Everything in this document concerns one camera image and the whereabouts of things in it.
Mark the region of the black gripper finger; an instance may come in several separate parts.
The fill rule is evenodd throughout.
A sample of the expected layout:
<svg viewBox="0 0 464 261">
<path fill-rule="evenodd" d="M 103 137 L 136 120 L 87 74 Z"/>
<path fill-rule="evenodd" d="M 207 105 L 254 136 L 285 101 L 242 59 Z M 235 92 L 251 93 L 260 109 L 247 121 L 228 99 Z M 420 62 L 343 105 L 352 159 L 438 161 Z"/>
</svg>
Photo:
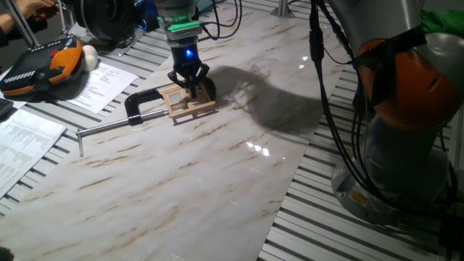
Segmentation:
<svg viewBox="0 0 464 261">
<path fill-rule="evenodd" d="M 191 98 L 196 98 L 196 81 L 194 75 L 185 71 L 172 70 L 167 76 L 172 82 L 186 89 Z"/>
<path fill-rule="evenodd" d="M 201 83 L 204 82 L 204 79 L 207 77 L 207 73 L 210 70 L 210 67 L 205 63 L 199 63 L 197 67 L 198 70 L 195 73 L 195 86 L 199 86 Z"/>
</svg>

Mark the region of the person's bare hand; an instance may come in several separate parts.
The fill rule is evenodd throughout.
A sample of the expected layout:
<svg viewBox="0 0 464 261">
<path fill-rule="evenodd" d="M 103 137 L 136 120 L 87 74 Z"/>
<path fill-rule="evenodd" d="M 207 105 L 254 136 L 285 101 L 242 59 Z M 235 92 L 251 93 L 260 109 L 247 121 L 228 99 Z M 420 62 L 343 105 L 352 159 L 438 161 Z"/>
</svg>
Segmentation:
<svg viewBox="0 0 464 261">
<path fill-rule="evenodd" d="M 16 0 L 16 4 L 24 18 L 46 20 L 59 14 L 58 4 L 52 0 Z"/>
</svg>

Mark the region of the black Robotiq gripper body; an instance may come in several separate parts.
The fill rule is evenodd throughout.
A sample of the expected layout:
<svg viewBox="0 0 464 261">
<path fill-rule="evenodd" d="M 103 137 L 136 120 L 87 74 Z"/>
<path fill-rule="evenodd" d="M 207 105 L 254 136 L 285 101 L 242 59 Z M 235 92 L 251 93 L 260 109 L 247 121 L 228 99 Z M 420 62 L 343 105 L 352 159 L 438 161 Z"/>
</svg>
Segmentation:
<svg viewBox="0 0 464 261">
<path fill-rule="evenodd" d="M 201 67 L 201 60 L 197 48 L 198 38 L 184 38 L 169 41 L 173 56 L 173 69 L 183 78 L 197 75 Z"/>
</svg>

